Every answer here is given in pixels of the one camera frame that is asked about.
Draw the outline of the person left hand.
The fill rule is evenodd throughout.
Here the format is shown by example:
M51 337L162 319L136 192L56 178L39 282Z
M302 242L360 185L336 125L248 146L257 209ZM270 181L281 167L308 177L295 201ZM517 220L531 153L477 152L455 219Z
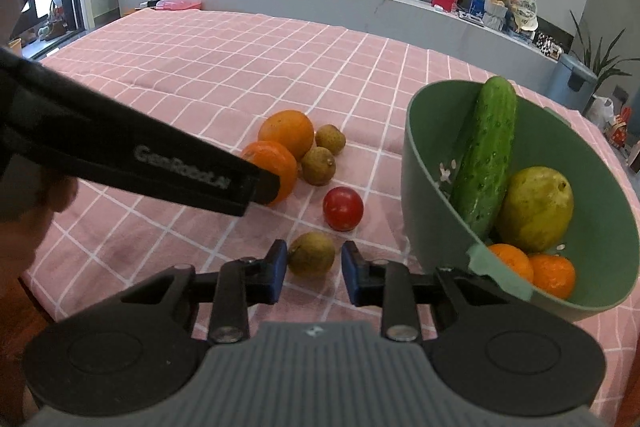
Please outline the person left hand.
M20 155L1 156L1 296L32 265L55 213L73 204L78 185Z

